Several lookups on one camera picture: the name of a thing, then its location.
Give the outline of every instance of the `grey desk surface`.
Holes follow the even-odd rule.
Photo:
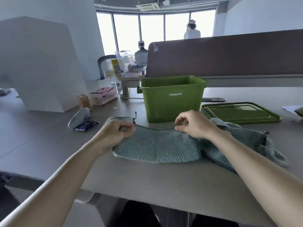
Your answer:
[[[65,113],[27,111],[21,99],[14,98],[16,94],[0,97],[0,171],[46,180],[101,127],[86,133],[69,130],[67,123],[77,108]],[[290,122],[295,115],[282,106],[301,105],[302,96],[303,88],[294,87],[207,88],[204,93],[204,97],[222,97],[227,102],[254,102],[279,114],[281,123],[244,127],[270,131],[275,146],[290,161],[289,171],[300,179],[303,179],[303,126]],[[103,124],[108,117],[134,116],[135,111],[137,124],[154,128],[172,126],[172,123],[148,124],[141,99],[117,99],[95,107],[92,119]],[[274,226],[239,176],[207,159],[149,164],[116,158],[108,152],[96,160],[82,188],[244,224]]]

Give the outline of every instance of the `hand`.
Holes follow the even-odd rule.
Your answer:
[[[210,139],[211,135],[219,130],[201,112],[194,110],[180,113],[176,118],[175,124],[179,124],[179,126],[175,127],[177,131],[187,133],[196,139]]]
[[[89,141],[102,154],[107,149],[118,145],[123,138],[130,137],[136,130],[132,122],[123,120],[108,120],[98,133]]]

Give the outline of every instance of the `white coat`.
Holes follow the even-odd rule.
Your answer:
[[[201,33],[196,29],[188,29],[184,34],[184,39],[201,38]]]

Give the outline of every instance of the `glass window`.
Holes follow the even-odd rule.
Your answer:
[[[214,17],[216,15],[215,10],[193,12],[191,13],[191,19],[196,21],[196,29],[201,32],[201,37],[212,37],[214,30]]]
[[[142,40],[146,49],[151,42],[164,41],[163,15],[141,15],[140,19]]]
[[[138,15],[114,14],[119,50],[131,50],[132,54],[139,50]]]
[[[184,39],[189,13],[165,15],[165,39],[167,41]]]
[[[105,55],[114,55],[116,43],[110,14],[97,13],[99,29]]]

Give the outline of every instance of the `green lid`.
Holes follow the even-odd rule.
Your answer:
[[[219,118],[235,124],[280,122],[281,117],[255,103],[218,103],[202,105],[209,118]]]

